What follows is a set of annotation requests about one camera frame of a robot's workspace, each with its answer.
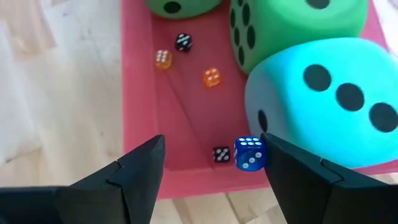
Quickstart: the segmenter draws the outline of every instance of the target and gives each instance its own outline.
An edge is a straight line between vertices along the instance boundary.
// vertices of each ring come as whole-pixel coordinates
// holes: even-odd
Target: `dice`
[[[334,37],[357,37],[368,0],[231,0],[229,33],[241,70],[288,47]]]
[[[205,86],[213,87],[221,82],[221,75],[217,68],[211,68],[203,73],[203,81]]]
[[[166,70],[172,64],[172,53],[168,50],[158,50],[155,56],[155,66],[159,69]]]
[[[235,140],[235,166],[243,171],[257,171],[266,166],[266,145],[255,136],[245,136]]]
[[[199,16],[219,5],[221,0],[146,0],[154,14],[168,19]]]
[[[227,146],[213,148],[213,160],[215,162],[229,162],[230,157],[231,155]]]
[[[398,66],[382,47],[316,40],[262,61],[246,83],[252,135],[268,132],[347,168],[398,158]]]
[[[192,46],[192,37],[189,34],[179,34],[175,40],[175,49],[181,52],[189,52]]]

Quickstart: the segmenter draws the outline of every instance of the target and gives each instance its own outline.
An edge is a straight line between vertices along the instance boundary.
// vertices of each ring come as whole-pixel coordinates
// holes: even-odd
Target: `red tray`
[[[159,198],[176,198],[265,187],[264,172],[215,164],[212,148],[248,135],[244,113],[246,78],[239,72],[229,40],[229,2],[203,16],[170,21],[153,16],[144,0],[122,0],[124,150],[156,134],[166,137],[165,174]],[[176,52],[179,32],[191,34],[189,54]],[[363,37],[386,47],[372,2]],[[173,53],[167,71],[154,67],[157,50]],[[216,67],[221,83],[203,84],[204,70]],[[365,174],[398,171],[398,162],[361,169]]]

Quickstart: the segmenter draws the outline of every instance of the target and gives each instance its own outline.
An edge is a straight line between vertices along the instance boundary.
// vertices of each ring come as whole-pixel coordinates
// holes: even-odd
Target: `cyan foam die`
[[[296,45],[262,61],[246,84],[253,135],[270,132],[348,168],[398,159],[398,67],[359,38]]]
[[[240,137],[234,144],[235,165],[243,171],[257,171],[266,165],[266,145],[255,136]]]

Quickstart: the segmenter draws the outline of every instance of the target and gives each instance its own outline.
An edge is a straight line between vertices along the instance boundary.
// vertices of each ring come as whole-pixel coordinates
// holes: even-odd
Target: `small die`
[[[215,162],[229,162],[231,157],[228,147],[214,147],[213,148],[213,160]]]
[[[235,140],[235,166],[243,171],[257,171],[266,166],[266,145],[255,136]]]
[[[175,49],[182,52],[189,52],[192,46],[192,38],[189,34],[179,34],[175,40]]]
[[[220,72],[216,68],[211,68],[203,73],[203,81],[207,87],[212,87],[220,84]]]
[[[155,66],[166,70],[172,64],[172,53],[168,50],[158,50],[155,56]]]

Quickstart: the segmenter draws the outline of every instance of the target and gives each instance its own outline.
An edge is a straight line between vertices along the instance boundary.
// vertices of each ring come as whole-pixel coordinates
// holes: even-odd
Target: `dot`
[[[304,81],[315,91],[325,91],[331,84],[331,76],[322,65],[310,65],[304,70]]]
[[[250,49],[253,49],[254,45],[256,44],[256,35],[254,33],[253,26],[249,26],[247,35],[248,46]]]
[[[242,10],[242,20],[243,20],[243,25],[247,26],[249,24],[249,20],[250,20],[250,8],[249,8],[249,4],[246,3],[243,6],[243,10]]]
[[[307,3],[314,9],[324,9],[328,7],[330,0],[307,0]]]
[[[238,28],[235,28],[235,30],[234,30],[234,42],[235,42],[235,45],[236,46],[239,46],[239,43],[240,43],[240,41],[241,41],[241,38],[240,38],[241,36],[239,35],[239,29]]]
[[[263,110],[259,110],[258,120],[262,131],[266,133],[268,130],[268,122],[267,122],[267,116]]]
[[[360,110],[365,102],[361,89],[351,83],[341,84],[337,88],[336,97],[338,104],[348,111]]]
[[[376,103],[369,112],[373,126],[384,133],[389,133],[398,126],[397,111],[387,103]]]
[[[229,16],[229,23],[231,24],[231,28],[235,27],[235,11],[231,10],[231,15]]]
[[[171,1],[164,4],[163,9],[169,14],[177,13],[181,10],[181,5],[178,2]]]
[[[239,63],[241,64],[241,66],[243,66],[243,64],[244,64],[244,52],[243,52],[242,46],[239,47],[238,58],[239,58]]]

